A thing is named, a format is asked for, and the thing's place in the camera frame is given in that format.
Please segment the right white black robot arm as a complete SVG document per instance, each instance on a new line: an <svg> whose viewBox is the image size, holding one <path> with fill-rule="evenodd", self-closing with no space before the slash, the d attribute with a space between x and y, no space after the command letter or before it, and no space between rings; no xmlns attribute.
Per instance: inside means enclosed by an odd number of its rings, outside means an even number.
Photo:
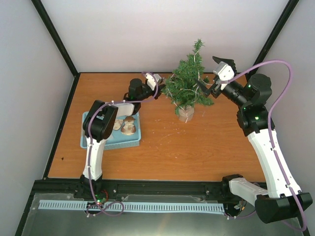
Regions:
<svg viewBox="0 0 315 236"><path fill-rule="evenodd" d="M238 125L259 159L267 186L263 189L242 175L229 175L222 179L222 195L225 198L238 196L244 199L254 206L258 217L266 224L298 216L304 220L304 210L313 200L310 193L302 192L293 178L278 144L271 118L272 109L265 107L272 95L271 79L255 73L242 86L236 82L240 76L234 60L218 57L213 57L213 60L218 64L213 71L213 84L209 88L201 81L197 81L197 84L205 96L217 98L223 94L238 106Z"/></svg>

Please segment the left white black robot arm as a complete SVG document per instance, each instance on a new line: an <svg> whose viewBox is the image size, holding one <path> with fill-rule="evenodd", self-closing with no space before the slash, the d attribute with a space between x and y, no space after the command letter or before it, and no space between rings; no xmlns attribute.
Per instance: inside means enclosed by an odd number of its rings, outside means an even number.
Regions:
<svg viewBox="0 0 315 236"><path fill-rule="evenodd" d="M80 182L85 185L85 192L90 197L97 198L102 194L102 157L115 119L136 114L142 102L149 97L158 99L164 87L161 79L155 76L144 83L135 78L129 82L128 92L122 101L94 101L82 125L87 140L87 155Z"/></svg>

